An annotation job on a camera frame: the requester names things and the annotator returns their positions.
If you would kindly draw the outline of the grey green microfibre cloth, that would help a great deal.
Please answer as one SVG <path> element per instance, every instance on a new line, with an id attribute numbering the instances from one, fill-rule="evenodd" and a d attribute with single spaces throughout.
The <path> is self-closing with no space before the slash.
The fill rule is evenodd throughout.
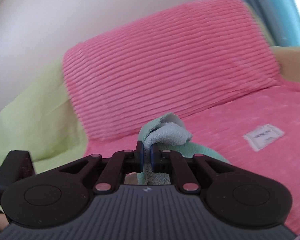
<path id="1" fill-rule="evenodd" d="M 143 125 L 138 140 L 143 143 L 143 171 L 137 175 L 139 185 L 168 185 L 168 174 L 151 171 L 151 146 L 157 144 L 160 150 L 178 151 L 183 157 L 190 158 L 199 153 L 228 163 L 216 151 L 191 141 L 192 134 L 186 129 L 183 121 L 173 113 L 166 113 Z"/>

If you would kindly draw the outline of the white fabric label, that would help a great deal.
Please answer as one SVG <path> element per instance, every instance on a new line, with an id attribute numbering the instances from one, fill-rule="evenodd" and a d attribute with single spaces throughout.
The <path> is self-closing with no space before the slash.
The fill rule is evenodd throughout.
<path id="1" fill-rule="evenodd" d="M 243 138 L 255 152 L 258 152 L 284 135 L 285 132 L 278 127 L 266 124 L 246 133 Z"/>

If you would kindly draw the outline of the pink corduroy seat cover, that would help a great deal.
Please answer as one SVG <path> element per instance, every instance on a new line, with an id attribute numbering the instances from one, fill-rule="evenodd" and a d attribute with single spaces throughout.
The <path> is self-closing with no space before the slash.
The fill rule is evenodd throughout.
<path id="1" fill-rule="evenodd" d="M 202 153 L 275 179 L 293 196 L 300 233 L 300 85 L 279 77 L 151 78 L 91 90 L 86 155 L 110 157 L 134 139 L 185 157 Z"/>

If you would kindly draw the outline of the pink corduroy back cushion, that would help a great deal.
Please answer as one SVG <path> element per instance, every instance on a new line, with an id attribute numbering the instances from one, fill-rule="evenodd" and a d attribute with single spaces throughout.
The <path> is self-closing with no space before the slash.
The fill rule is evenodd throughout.
<path id="1" fill-rule="evenodd" d="M 242 0 L 198 0 L 79 43 L 63 74 L 87 137 L 110 141 L 274 86 L 279 65 Z"/>

